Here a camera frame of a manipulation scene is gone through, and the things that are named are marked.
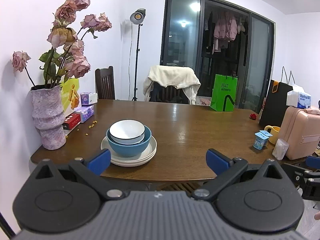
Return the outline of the person's right hand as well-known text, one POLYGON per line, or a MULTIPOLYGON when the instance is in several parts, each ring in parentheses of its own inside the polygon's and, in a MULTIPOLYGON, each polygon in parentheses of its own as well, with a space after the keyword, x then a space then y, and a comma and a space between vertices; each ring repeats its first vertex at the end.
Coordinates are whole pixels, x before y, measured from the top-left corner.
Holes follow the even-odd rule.
POLYGON ((320 211, 314 215, 315 220, 320 220, 320 211))

